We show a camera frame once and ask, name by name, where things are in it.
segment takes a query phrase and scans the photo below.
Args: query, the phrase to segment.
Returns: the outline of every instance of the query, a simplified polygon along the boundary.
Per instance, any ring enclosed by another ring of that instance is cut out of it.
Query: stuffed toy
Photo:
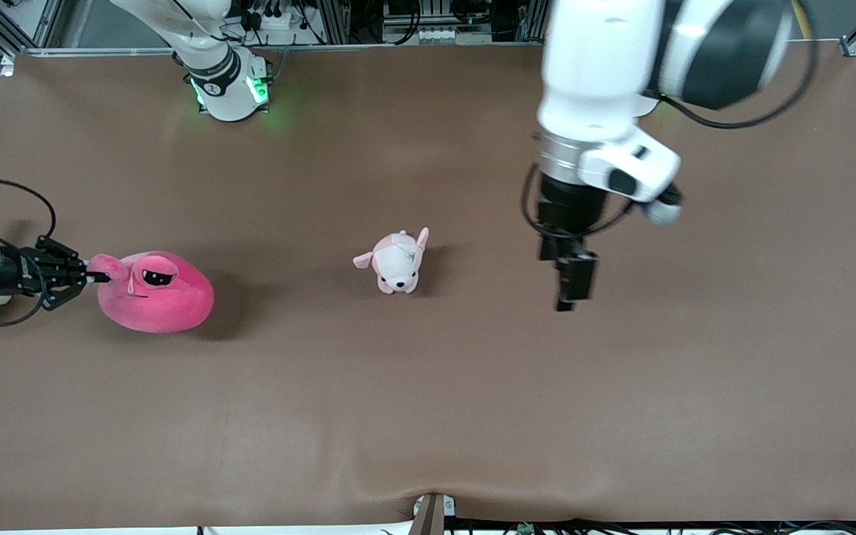
[[[428,244],[428,228],[422,228],[418,240],[405,233],[389,234],[374,245],[369,253],[354,257],[356,268],[372,265],[378,276],[378,289],[384,294],[403,291],[410,294],[418,285],[418,268]]]
[[[98,305],[108,318],[133,331],[163,334],[200,325],[213,308],[210,281],[173,253],[150,251],[118,260],[99,254],[88,271],[108,274],[98,285]]]

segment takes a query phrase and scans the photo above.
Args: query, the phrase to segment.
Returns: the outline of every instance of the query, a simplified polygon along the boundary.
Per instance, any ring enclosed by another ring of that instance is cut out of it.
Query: small pink plush dog
[[[418,285],[418,268],[421,267],[425,244],[428,244],[427,227],[422,228],[418,240],[404,230],[398,231],[381,239],[370,253],[354,257],[352,263],[360,270],[371,264],[378,275],[378,289],[384,294],[394,294],[395,291],[410,294]]]
[[[163,334],[200,325],[213,308],[213,287],[187,260],[156,250],[118,260],[99,254],[88,271],[108,274],[98,305],[108,318],[133,331]]]

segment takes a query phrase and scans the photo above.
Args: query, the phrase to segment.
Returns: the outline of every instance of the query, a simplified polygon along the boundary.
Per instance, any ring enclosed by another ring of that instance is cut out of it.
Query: wire
[[[11,180],[0,179],[0,186],[9,186],[15,187],[15,189],[23,190],[23,192],[30,193],[31,195],[38,198],[39,201],[42,201],[42,204],[45,205],[48,209],[48,217],[51,218],[50,224],[48,224],[48,232],[45,233],[45,237],[50,238],[51,234],[55,231],[55,226],[58,224],[58,215],[55,213],[55,207],[51,206],[51,203],[48,202],[48,199],[45,199],[45,196],[41,193],[35,192],[31,187],[23,186],[20,183],[13,182]]]
[[[282,57],[279,58],[279,68],[269,78],[271,82],[279,80],[279,75],[282,74],[282,66],[286,64],[286,57],[289,55],[289,47],[282,49]]]
[[[320,37],[320,35],[316,33],[315,28],[312,27],[312,21],[316,18],[316,13],[319,12],[318,7],[315,11],[313,11],[312,18],[308,18],[306,17],[306,6],[302,3],[302,0],[293,0],[293,4],[294,6],[296,6],[296,9],[299,10],[299,16],[302,17],[302,21],[305,22],[306,27],[309,28],[309,31],[312,31],[313,37],[315,37],[316,40],[319,41],[320,45],[326,45],[327,43],[325,39],[322,39],[322,37]]]
[[[33,317],[36,312],[41,311],[43,305],[45,304],[45,289],[48,286],[47,284],[45,284],[45,275],[42,273],[42,269],[38,267],[38,264],[35,263],[35,259],[31,257],[30,254],[27,254],[23,250],[20,250],[20,248],[13,246],[13,244],[11,244],[9,241],[4,240],[3,238],[0,238],[0,244],[9,247],[11,250],[14,250],[15,253],[18,253],[21,257],[25,258],[28,264],[33,265],[35,267],[35,272],[38,274],[38,282],[41,285],[41,291],[38,293],[38,300],[35,302],[34,307],[31,308],[31,311],[28,311],[24,316],[18,318],[17,320],[9,322],[0,322],[0,326],[18,325],[21,322],[27,321],[28,319]]]
[[[227,28],[229,26],[229,24],[224,24],[224,26],[220,27],[220,31],[224,34],[225,40],[234,41],[235,43],[240,43],[241,45],[244,44],[244,40],[246,40],[247,37],[245,35],[241,36],[238,33],[228,33]]]
[[[805,69],[805,76],[801,79],[800,84],[798,85],[798,89],[795,89],[795,92],[789,96],[788,100],[786,100],[782,105],[778,106],[778,108],[772,109],[765,115],[761,115],[757,118],[750,119],[748,121],[741,121],[738,123],[720,123],[717,121],[711,121],[710,119],[706,119],[701,115],[692,111],[692,109],[687,108],[686,106],[676,102],[675,99],[669,97],[669,95],[660,94],[659,100],[665,102],[666,104],[676,108],[676,111],[679,111],[686,117],[696,121],[698,124],[703,126],[709,126],[711,129],[724,129],[724,131],[733,131],[734,129],[748,129],[751,126],[758,126],[771,121],[772,119],[778,117],[782,113],[785,113],[789,109],[792,108],[795,104],[798,103],[802,98],[805,97],[805,94],[808,93],[808,88],[811,87],[811,81],[814,79],[815,74],[818,71],[818,51],[821,47],[819,41],[815,39],[814,32],[814,22],[811,17],[811,13],[809,13],[808,2],[806,0],[794,0],[795,4],[797,4],[798,9],[802,11],[802,14],[805,15],[805,20],[808,20],[808,33],[809,38],[811,38],[811,51],[808,52],[808,67]]]
[[[372,10],[372,6],[375,4],[376,0],[368,0],[368,2],[366,2],[366,9],[363,11],[363,20],[366,21],[366,29],[368,30],[369,35],[371,35],[373,41],[384,45],[404,45],[409,39],[415,36],[415,33],[418,31],[418,26],[421,24],[421,3],[419,0],[412,0],[415,10],[412,11],[411,21],[408,23],[408,30],[405,30],[405,34],[402,35],[401,39],[394,43],[386,43],[381,40],[372,27],[372,22],[369,20],[369,13]]]
[[[197,20],[196,17],[194,17],[193,15],[190,14],[190,11],[188,11],[187,8],[184,7],[184,5],[180,3],[180,0],[170,0],[170,1],[173,2],[174,4],[177,4],[177,7],[179,7],[180,10],[184,12],[184,15],[187,15],[187,18],[190,19],[190,21],[192,23],[194,23],[197,27],[199,27],[205,34],[210,35],[210,37],[212,39],[216,39],[217,41],[231,41],[232,40],[232,39],[226,37],[225,35],[223,37],[217,37],[213,33],[210,33],[210,30],[205,28],[204,25],[201,24],[200,21]]]
[[[850,533],[851,535],[856,535],[856,528],[853,528],[851,525],[843,524],[842,522],[830,522],[830,521],[822,521],[822,522],[811,522],[811,524],[805,524],[800,526],[799,528],[792,528],[789,531],[779,531],[776,535],[786,535],[789,533],[795,533],[797,531],[805,531],[806,529],[815,529],[815,528],[825,528],[831,529],[832,531],[843,531],[846,533]]]
[[[451,14],[455,15],[455,18],[462,23],[465,24],[484,24],[490,21],[490,13],[483,13],[479,16],[472,16],[467,13],[467,11],[462,11],[461,7],[464,7],[466,4],[465,0],[452,0],[451,2]]]
[[[524,180],[524,189],[520,192],[520,213],[524,216],[524,221],[526,221],[527,224],[529,224],[530,227],[536,230],[541,236],[557,240],[569,240],[599,234],[625,219],[625,217],[632,212],[632,208],[636,205],[633,201],[626,201],[623,203],[619,212],[616,213],[615,216],[612,216],[606,223],[601,224],[599,227],[588,228],[583,231],[583,233],[555,233],[553,230],[547,230],[547,228],[544,228],[541,224],[534,221],[534,217],[531,215],[530,211],[531,189],[533,189],[534,176],[536,175],[538,167],[539,166],[537,166],[536,163],[532,163],[531,169],[527,172],[527,178]],[[604,535],[608,535],[606,532],[602,531],[602,529],[598,529],[598,531],[603,532]]]

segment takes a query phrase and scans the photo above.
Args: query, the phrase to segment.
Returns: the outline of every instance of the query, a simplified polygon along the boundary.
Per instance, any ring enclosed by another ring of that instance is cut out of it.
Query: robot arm
[[[638,126],[647,97],[718,109],[764,88],[791,34],[787,0],[554,0],[543,58],[537,227],[558,311],[590,298],[609,193],[653,223],[679,216],[680,158]]]
[[[240,121],[269,103],[266,60],[232,47],[221,27],[230,0],[111,0],[174,48],[190,73],[201,110]]]

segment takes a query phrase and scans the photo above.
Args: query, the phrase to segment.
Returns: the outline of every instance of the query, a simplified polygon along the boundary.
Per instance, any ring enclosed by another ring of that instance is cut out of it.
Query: brown tabletop
[[[570,314],[517,209],[539,48],[293,53],[240,124],[167,57],[20,58],[0,177],[82,255],[173,251],[218,302],[155,336],[92,288],[0,329],[0,528],[391,522],[427,491],[505,520],[856,519],[856,59],[825,49],[762,128],[645,120],[683,220],[592,240]],[[0,218],[47,223],[7,189]],[[421,226],[417,294],[353,268]]]

